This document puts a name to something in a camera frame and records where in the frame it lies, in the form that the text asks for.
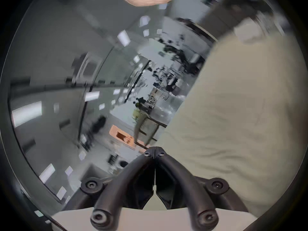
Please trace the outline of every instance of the fabric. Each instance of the fabric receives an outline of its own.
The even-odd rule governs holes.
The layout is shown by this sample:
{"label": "fabric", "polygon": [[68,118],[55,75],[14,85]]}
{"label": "fabric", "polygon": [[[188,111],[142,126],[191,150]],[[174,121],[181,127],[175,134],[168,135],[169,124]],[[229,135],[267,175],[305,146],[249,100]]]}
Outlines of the fabric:
{"label": "fabric", "polygon": [[212,49],[156,146],[193,175],[227,180],[258,217],[286,191],[305,154],[307,94],[293,35],[243,44],[231,33]]}

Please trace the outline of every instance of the screw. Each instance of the screw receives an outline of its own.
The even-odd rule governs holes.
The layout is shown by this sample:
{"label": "screw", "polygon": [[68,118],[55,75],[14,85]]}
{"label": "screw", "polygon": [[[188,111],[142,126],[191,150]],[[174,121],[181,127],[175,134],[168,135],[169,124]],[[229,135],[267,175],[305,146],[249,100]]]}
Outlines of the screw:
{"label": "screw", "polygon": [[198,221],[202,226],[212,226],[217,224],[218,216],[215,211],[207,210],[199,215]]}
{"label": "screw", "polygon": [[95,188],[97,186],[97,183],[95,181],[89,181],[86,184],[87,188]]}
{"label": "screw", "polygon": [[214,181],[212,183],[212,187],[215,188],[215,189],[222,189],[224,185],[220,182],[220,181]]}
{"label": "screw", "polygon": [[91,221],[99,226],[106,226],[108,224],[108,217],[102,210],[95,210],[92,213]]}

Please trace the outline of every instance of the fluorescent light panel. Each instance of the fluorescent light panel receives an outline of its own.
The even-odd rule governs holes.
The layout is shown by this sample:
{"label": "fluorescent light panel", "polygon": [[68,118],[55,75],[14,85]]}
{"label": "fluorescent light panel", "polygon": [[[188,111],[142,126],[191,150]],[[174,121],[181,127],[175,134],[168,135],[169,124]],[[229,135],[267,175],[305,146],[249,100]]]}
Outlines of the fluorescent light panel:
{"label": "fluorescent light panel", "polygon": [[118,34],[118,39],[120,40],[121,44],[123,44],[124,47],[127,46],[131,41],[125,30],[123,30]]}
{"label": "fluorescent light panel", "polygon": [[41,173],[39,178],[43,183],[46,183],[46,181],[49,179],[49,177],[55,172],[55,168],[52,164],[49,164],[47,168]]}
{"label": "fluorescent light panel", "polygon": [[146,29],[146,30],[143,31],[143,36],[144,37],[147,37],[149,35],[150,35],[149,29]]}
{"label": "fluorescent light panel", "polygon": [[70,174],[73,172],[73,169],[71,166],[68,166],[65,173],[67,174],[67,176],[70,176]]}
{"label": "fluorescent light panel", "polygon": [[63,199],[65,193],[66,193],[66,189],[64,187],[61,187],[57,193],[57,197],[61,200]]}
{"label": "fluorescent light panel", "polygon": [[147,16],[147,15],[142,16],[142,17],[140,18],[140,24],[139,24],[139,27],[142,27],[142,26],[148,25],[149,21],[150,21],[150,17],[149,17],[149,16]]}
{"label": "fluorescent light panel", "polygon": [[99,97],[99,91],[92,91],[92,92],[87,92],[85,97],[84,97],[84,101],[91,101],[91,100],[95,100],[98,99]]}
{"label": "fluorescent light panel", "polygon": [[114,95],[117,95],[117,94],[120,93],[120,91],[121,91],[121,89],[114,89],[114,90],[113,90],[113,94],[114,94]]}
{"label": "fluorescent light panel", "polygon": [[139,62],[139,61],[140,61],[139,56],[138,56],[138,55],[137,55],[137,56],[135,56],[135,57],[134,57],[134,62],[135,62],[135,63],[137,63],[137,62]]}
{"label": "fluorescent light panel", "polygon": [[160,10],[165,10],[166,8],[167,8],[167,3],[163,3],[158,6],[158,9]]}
{"label": "fluorescent light panel", "polygon": [[104,108],[105,108],[105,104],[104,104],[104,103],[100,104],[100,105],[98,106],[98,108],[99,108],[99,110],[104,109]]}
{"label": "fluorescent light panel", "polygon": [[32,103],[12,111],[14,127],[18,127],[27,121],[42,115],[42,102]]}
{"label": "fluorescent light panel", "polygon": [[34,211],[34,213],[35,213],[38,217],[44,216],[43,213],[40,212],[39,210]]}
{"label": "fluorescent light panel", "polygon": [[67,202],[70,201],[70,199],[71,199],[71,196],[68,196],[68,197],[66,198],[65,203],[67,204]]}
{"label": "fluorescent light panel", "polygon": [[85,157],[86,157],[86,153],[84,152],[84,151],[81,151],[80,153],[79,153],[79,159],[82,161]]}

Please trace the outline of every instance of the chair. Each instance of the chair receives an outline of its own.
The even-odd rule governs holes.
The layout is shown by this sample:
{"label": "chair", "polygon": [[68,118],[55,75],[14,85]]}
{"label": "chair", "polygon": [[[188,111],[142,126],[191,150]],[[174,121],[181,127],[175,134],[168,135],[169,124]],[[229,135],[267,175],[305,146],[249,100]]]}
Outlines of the chair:
{"label": "chair", "polygon": [[[151,120],[151,121],[154,121],[154,122],[157,124],[156,128],[155,128],[155,129],[153,130],[153,132],[151,132],[150,134],[147,134],[147,133],[145,133],[145,132],[143,132],[143,131],[141,130],[141,126],[144,124],[144,122],[145,122],[147,119],[148,119],[148,120]],[[147,149],[147,145],[151,142],[151,140],[157,141],[157,140],[154,139],[153,137],[154,137],[155,133],[157,132],[157,130],[159,129],[159,126],[162,126],[162,127],[164,127],[164,128],[167,127],[166,124],[161,123],[161,122],[159,122],[159,121],[156,121],[155,119],[151,118],[148,114],[146,114],[146,113],[142,114],[142,115],[140,116],[140,118],[138,119],[138,122],[137,122],[137,124],[136,124],[136,126],[135,126],[135,129],[134,129],[134,143],[135,143],[136,145],[139,145],[140,147],[142,147],[142,148],[144,148],[144,149]],[[144,134],[145,136],[149,136],[148,140],[146,141],[146,143],[145,143],[144,145],[143,145],[143,144],[140,144],[140,143],[138,142],[139,133],[142,133],[142,134]]]}

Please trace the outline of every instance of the person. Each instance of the person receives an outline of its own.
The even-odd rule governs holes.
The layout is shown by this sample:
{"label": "person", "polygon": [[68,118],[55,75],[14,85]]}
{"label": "person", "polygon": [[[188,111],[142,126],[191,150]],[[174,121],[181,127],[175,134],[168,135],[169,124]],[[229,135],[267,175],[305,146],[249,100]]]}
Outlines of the person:
{"label": "person", "polygon": [[141,98],[136,98],[136,100],[139,102],[139,103],[143,103],[143,104],[145,104],[145,99],[143,98],[143,97],[141,97]]}
{"label": "person", "polygon": [[150,114],[152,109],[150,107],[146,107],[144,104],[142,103],[136,103],[135,101],[133,102],[133,104],[138,108],[140,109],[141,111],[144,111],[145,113],[147,114]]}

